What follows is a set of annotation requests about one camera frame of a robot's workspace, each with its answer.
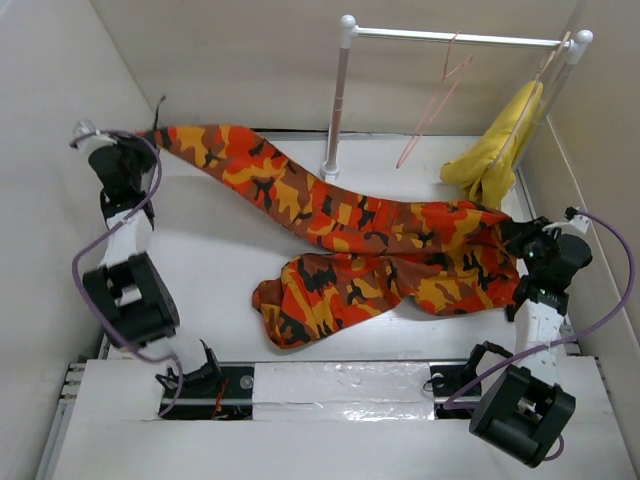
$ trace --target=camouflage pants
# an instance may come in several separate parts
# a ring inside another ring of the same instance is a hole
[[[295,257],[280,278],[254,291],[253,306],[281,348],[324,338],[406,296],[438,315],[513,303],[519,278],[500,240],[504,213],[469,201],[404,203],[349,192],[244,127],[176,126],[144,135],[333,252]]]

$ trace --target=white wall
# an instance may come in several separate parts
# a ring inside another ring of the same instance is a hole
[[[582,2],[572,29],[589,28],[595,40],[575,68],[546,126],[534,141],[524,174],[538,214],[556,217],[569,205],[582,204],[568,165],[593,213],[615,225],[640,257],[637,211],[640,182],[640,3],[620,0]],[[599,230],[602,249],[573,283],[572,322],[584,328],[600,319],[619,299],[627,281],[627,260],[617,241]],[[640,469],[640,295],[626,313],[582,343],[600,357],[602,372],[636,470]]]
[[[576,0],[91,0],[150,103],[169,123],[326,130],[340,17],[366,27],[557,38]],[[431,131],[476,135],[532,71],[528,49],[475,55]],[[407,133],[439,87],[444,44],[356,39],[343,129]]]
[[[71,258],[102,230],[99,182],[68,148],[79,118],[151,113],[86,0],[0,1],[0,478],[31,479],[70,361],[98,328]]]

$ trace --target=white enclosure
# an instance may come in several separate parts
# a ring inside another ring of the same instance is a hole
[[[36,478],[67,365],[100,340],[98,323],[70,273],[72,256],[104,229],[100,183],[86,158],[67,145],[77,120],[89,118],[101,128],[147,129],[156,102],[167,95],[163,125],[237,123],[315,131],[266,136],[319,172],[343,14],[367,26],[546,39],[589,28],[596,41],[531,145],[503,209],[525,220],[541,214],[558,219],[569,205],[592,208],[620,228],[640,254],[633,216],[634,186],[640,181],[634,163],[640,69],[631,33],[640,7],[634,0],[606,9],[600,3],[0,0],[5,220],[0,479]],[[477,140],[543,55],[454,45],[452,63],[473,53],[473,68],[429,131],[434,136],[425,137],[396,170],[407,141],[399,134],[413,131],[438,86],[446,45],[355,42],[341,128],[357,133],[341,137],[338,184],[399,200],[459,198],[455,188],[440,183],[441,165]],[[435,319],[405,301],[314,345],[277,350],[251,308],[251,292],[258,281],[275,278],[292,256],[313,248],[215,180],[169,155],[163,160],[167,178],[154,200],[158,228],[149,253],[178,304],[185,334],[205,339],[221,361],[406,362],[464,358],[484,340],[512,348],[514,328],[501,311]],[[625,287],[624,258],[607,235],[589,234],[594,262],[572,285],[569,313],[577,329],[601,318]],[[177,252],[183,261],[176,260]],[[91,268],[99,253],[83,266]],[[218,273],[230,269],[237,272],[233,283]],[[191,456],[198,478],[255,478],[274,471],[287,446],[297,460],[281,478],[425,478],[425,472],[433,478],[470,478],[474,470],[445,463],[447,445],[456,445],[455,453],[482,468],[486,478],[635,478],[638,305],[636,294],[628,311],[581,343],[583,353],[598,362],[562,360],[560,378],[578,397],[578,411],[567,427],[565,455],[537,470],[489,449],[467,433],[466,422],[332,424],[304,414],[294,422],[289,412],[278,421],[156,421],[155,367],[120,360],[123,355],[112,349],[110,359],[89,363],[76,411],[65,420],[67,440],[57,444],[59,461],[46,479],[175,478],[185,471],[158,466],[158,459],[174,455]],[[295,374],[287,375],[293,382]],[[114,395],[119,390],[124,393]],[[351,453],[344,448],[336,453],[336,439],[353,446]],[[251,461],[238,453],[241,448],[252,452]],[[316,467],[318,458],[324,463]],[[401,475],[391,469],[395,461],[403,465]],[[243,470],[236,470],[243,462]]]

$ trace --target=cable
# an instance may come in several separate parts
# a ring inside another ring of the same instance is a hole
[[[532,347],[532,348],[530,348],[528,350],[524,350],[524,351],[522,351],[520,353],[516,353],[512,357],[510,357],[510,358],[508,358],[506,360],[503,360],[502,362],[498,363],[497,365],[494,365],[493,367],[489,368],[488,370],[486,370],[485,372],[481,373],[476,378],[474,378],[472,381],[467,383],[464,387],[462,387],[460,390],[455,392],[453,395],[451,395],[443,405],[445,410],[473,410],[473,409],[475,409],[476,406],[477,406],[477,403],[471,403],[471,402],[457,402],[456,403],[456,400],[459,399],[460,397],[462,397],[465,393],[467,393],[469,390],[471,390],[476,385],[479,385],[483,380],[485,380],[489,376],[493,375],[498,370],[501,370],[502,368],[504,368],[504,367],[514,363],[514,362],[517,362],[518,360],[522,360],[525,357],[528,357],[528,356],[533,355],[535,353],[541,352],[543,350],[547,350],[549,348],[557,347],[558,345],[563,345],[565,343],[575,342],[576,340],[579,340],[580,338],[583,338],[583,337],[586,337],[587,335],[592,334],[593,332],[598,330],[600,327],[602,327],[603,325],[608,323],[627,304],[627,302],[629,301],[629,298],[631,297],[631,292],[633,291],[633,285],[635,283],[635,278],[636,278],[636,265],[635,265],[635,259],[633,257],[633,252],[631,251],[631,246],[624,239],[622,234],[618,230],[616,230],[612,225],[610,225],[608,222],[602,220],[601,218],[599,218],[596,215],[593,215],[592,213],[584,212],[582,210],[580,211],[580,215],[583,215],[583,216],[585,216],[587,218],[590,218],[594,222],[599,223],[604,228],[609,230],[618,239],[618,241],[620,242],[620,244],[624,248],[624,251],[627,254],[627,259],[628,259],[628,262],[629,262],[629,279],[627,281],[627,288],[625,289],[624,294],[622,295],[622,298],[620,299],[618,304],[613,308],[613,310],[611,310],[607,315],[605,315],[605,317],[602,318],[602,320],[594,323],[593,325],[591,325],[590,327],[585,328],[584,330],[581,330],[580,332],[577,332],[577,333],[575,333],[573,335],[570,335],[568,337],[565,337],[565,338],[560,338],[558,340],[554,340],[553,342],[550,342],[548,345],[547,344],[537,345],[537,346]],[[564,450],[564,440],[561,439],[560,448],[558,448],[558,452],[553,454],[551,457],[548,457],[548,460],[554,460],[554,459],[558,458],[562,454],[563,450]]]
[[[73,260],[71,262],[71,273],[73,275],[73,281],[76,285],[76,288],[78,289],[78,292],[80,292],[80,296],[89,307],[89,310],[91,310],[91,313],[93,313],[93,315],[95,315],[98,318],[98,320],[102,324],[102,327],[107,332],[107,335],[109,335],[113,340],[115,340],[116,343],[121,345],[125,350],[131,353],[131,355],[133,355],[135,358],[137,358],[138,360],[142,360],[143,362],[164,363],[167,361],[173,361],[173,363],[175,363],[176,369],[178,371],[178,383],[176,386],[176,392],[175,392],[175,395],[173,396],[173,399],[169,403],[169,405],[167,405],[167,407],[164,410],[158,413],[158,416],[162,417],[166,415],[175,406],[178,398],[180,397],[180,393],[182,392],[182,385],[184,382],[184,372],[182,370],[182,363],[180,363],[180,359],[175,353],[170,353],[169,355],[165,355],[164,357],[160,357],[160,358],[151,358],[140,353],[139,352],[140,347],[138,345],[134,345],[133,343],[129,342],[126,338],[124,338],[120,334],[120,332],[118,332],[118,330],[116,330],[116,328],[111,324],[111,322],[107,320],[107,318],[102,314],[102,312],[96,306],[96,304],[93,303],[93,300],[91,300],[91,296],[89,295],[89,292],[87,292],[87,289],[84,288],[84,285],[82,283],[82,278],[80,277],[80,269],[79,269],[80,260],[86,254],[88,254],[91,250],[96,248],[99,244],[101,244],[107,238],[109,238],[111,235],[117,232],[131,217],[133,217],[136,213],[142,210],[145,207],[145,205],[147,205],[151,201],[151,198],[158,191],[158,187],[160,186],[160,181],[162,180],[162,162],[160,161],[160,155],[158,154],[158,151],[151,144],[151,142],[149,142],[149,140],[147,140],[144,137],[135,135],[133,133],[124,132],[120,130],[104,130],[104,131],[95,131],[95,132],[87,133],[85,135],[81,135],[75,138],[70,143],[70,146],[72,148],[76,148],[78,145],[78,142],[81,142],[82,140],[86,140],[87,138],[93,137],[95,135],[100,135],[100,134],[106,134],[109,136],[121,137],[121,138],[137,139],[141,141],[149,149],[149,151],[153,153],[153,155],[156,158],[156,180],[155,182],[153,182],[152,186],[149,188],[149,192],[147,193],[147,195],[127,215],[125,215],[122,220],[120,220],[113,227],[111,227],[102,235],[100,235],[98,238],[96,238],[91,243],[89,243],[89,245],[84,247],[82,250],[80,250],[76,254],[75,257],[73,257]]]

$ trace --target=white rack pole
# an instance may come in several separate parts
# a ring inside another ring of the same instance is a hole
[[[560,95],[562,88],[564,87],[565,83],[567,83],[567,80],[569,79],[569,75],[571,75],[573,68],[578,64],[580,58],[592,41],[593,33],[590,30],[580,30],[576,34],[575,39],[571,41],[572,43],[571,47],[569,48],[569,52],[567,53],[567,59],[560,68],[555,82],[553,82],[553,84],[551,85],[551,91],[536,112],[535,121],[531,126],[531,131],[527,134],[527,138],[520,146],[518,154],[513,161],[512,168],[514,171],[520,166],[520,163],[522,163],[524,154],[526,153],[527,148],[529,148],[529,145],[531,145],[531,141],[535,137],[535,134],[538,132],[540,125],[546,120],[547,115],[549,115],[551,108],[558,99],[558,95]]]
[[[340,134],[340,120],[342,119],[342,100],[344,98],[344,85],[347,81],[347,62],[351,39],[356,36],[356,19],[351,15],[345,15],[341,20],[342,35],[340,39],[340,60],[338,61],[338,78],[336,80],[336,93],[333,97],[333,113],[329,125],[329,139],[327,142],[327,158],[322,164],[322,177],[331,180],[336,179],[340,173],[340,167],[336,160],[338,153],[338,135]]]
[[[424,42],[449,43],[455,37],[456,43],[467,45],[485,45],[485,46],[504,46],[504,47],[524,47],[543,50],[554,50],[560,46],[559,40],[542,40],[535,38],[517,38],[517,37],[496,37],[490,35],[469,35],[455,33],[439,33],[439,32],[417,32],[410,30],[388,30],[384,28],[362,28],[356,25],[356,20],[351,15],[345,15],[341,20],[342,34],[340,44],[340,60],[338,62],[338,76],[336,80],[336,91],[333,99],[333,113],[331,115],[331,124],[329,125],[329,138],[327,142],[327,157],[322,165],[321,173],[323,178],[332,180],[337,178],[340,173],[336,156],[338,153],[338,140],[340,135],[340,120],[342,118],[342,103],[344,99],[344,87],[347,80],[347,63],[349,60],[349,51],[352,39],[356,36],[365,38],[390,38],[403,40],[418,40]],[[578,47],[573,47],[575,42],[568,41],[563,45],[563,50],[584,51],[586,44],[590,42],[580,43],[576,40]]]
[[[450,43],[455,38],[456,44],[484,45],[488,47],[524,47],[555,50],[560,40],[542,40],[538,38],[495,37],[492,35],[469,35],[460,33],[416,32],[411,30],[388,30],[385,28],[356,27],[358,37],[390,38],[398,40],[418,40],[423,42]],[[565,42],[563,50],[568,50],[571,42]]]

